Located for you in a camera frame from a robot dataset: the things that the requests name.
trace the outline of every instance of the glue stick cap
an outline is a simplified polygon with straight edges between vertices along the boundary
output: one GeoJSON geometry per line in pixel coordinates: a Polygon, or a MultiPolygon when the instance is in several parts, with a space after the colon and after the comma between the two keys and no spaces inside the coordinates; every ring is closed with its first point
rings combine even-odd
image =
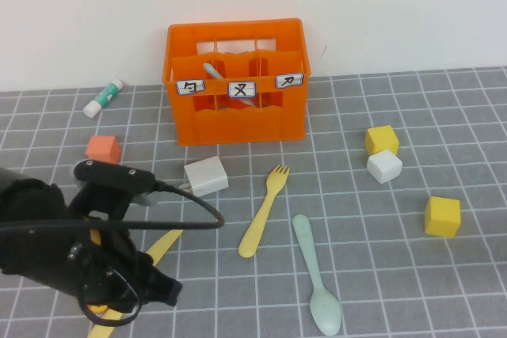
{"type": "Polygon", "coordinates": [[[91,101],[83,109],[83,112],[89,118],[94,118],[101,110],[102,110],[102,106],[100,103],[98,103],[97,101],[91,101]]]}
{"type": "Polygon", "coordinates": [[[124,83],[120,81],[119,79],[115,79],[114,81],[111,81],[111,83],[118,88],[118,90],[122,90],[124,88],[124,83]]]}

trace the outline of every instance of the green glue stick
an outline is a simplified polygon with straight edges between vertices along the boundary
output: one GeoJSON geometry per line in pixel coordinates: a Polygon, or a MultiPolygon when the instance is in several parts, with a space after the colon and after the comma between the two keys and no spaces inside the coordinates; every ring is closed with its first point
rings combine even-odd
{"type": "Polygon", "coordinates": [[[112,100],[124,87],[124,84],[119,79],[111,81],[109,85],[98,94],[93,101],[86,105],[84,113],[89,118],[95,117],[110,100],[112,100]]]}

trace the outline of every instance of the orange crate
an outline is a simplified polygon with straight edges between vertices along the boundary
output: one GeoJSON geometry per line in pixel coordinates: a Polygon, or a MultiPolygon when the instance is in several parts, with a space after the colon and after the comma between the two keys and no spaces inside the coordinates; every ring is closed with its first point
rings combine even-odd
{"type": "Polygon", "coordinates": [[[197,145],[304,138],[310,74],[300,19],[171,25],[162,81],[177,141],[197,145]],[[230,42],[251,49],[231,53],[230,42]],[[212,78],[205,63],[223,79],[212,78]],[[255,107],[243,103],[244,97],[255,107]]]}

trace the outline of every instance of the yellow fork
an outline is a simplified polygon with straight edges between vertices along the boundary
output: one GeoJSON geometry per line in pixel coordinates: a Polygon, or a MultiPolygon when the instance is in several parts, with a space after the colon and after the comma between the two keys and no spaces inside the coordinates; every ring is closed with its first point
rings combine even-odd
{"type": "Polygon", "coordinates": [[[257,247],[261,242],[262,233],[268,221],[273,201],[280,190],[284,188],[289,172],[289,167],[278,165],[269,174],[268,180],[266,181],[266,187],[268,189],[266,198],[264,198],[261,208],[253,218],[252,223],[250,223],[248,230],[239,244],[238,251],[239,255],[242,257],[252,257],[255,255],[257,247]]]}

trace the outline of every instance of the yellow cube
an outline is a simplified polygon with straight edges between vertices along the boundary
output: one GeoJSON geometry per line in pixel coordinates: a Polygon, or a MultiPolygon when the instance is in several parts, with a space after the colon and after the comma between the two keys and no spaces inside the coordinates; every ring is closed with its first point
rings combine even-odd
{"type": "Polygon", "coordinates": [[[430,197],[425,209],[425,232],[439,237],[454,237],[461,225],[459,200],[430,197]]]}
{"type": "Polygon", "coordinates": [[[399,140],[393,127],[374,127],[366,131],[364,146],[366,146],[366,150],[370,156],[382,152],[383,150],[390,150],[393,154],[397,154],[399,140]]]}

